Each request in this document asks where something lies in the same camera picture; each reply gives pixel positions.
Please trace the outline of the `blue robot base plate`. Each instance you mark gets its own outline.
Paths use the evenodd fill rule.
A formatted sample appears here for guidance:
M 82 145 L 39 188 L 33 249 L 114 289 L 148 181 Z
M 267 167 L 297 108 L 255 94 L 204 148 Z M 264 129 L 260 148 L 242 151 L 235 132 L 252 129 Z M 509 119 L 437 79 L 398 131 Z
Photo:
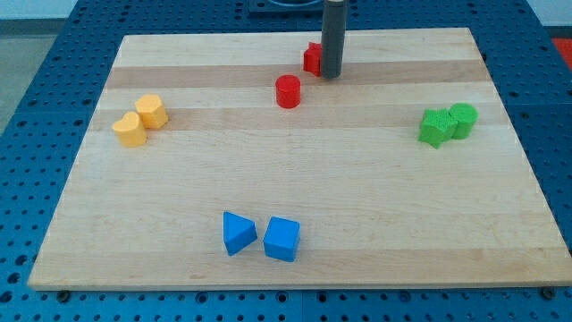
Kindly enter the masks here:
M 322 0 L 247 0 L 251 14 L 320 13 Z

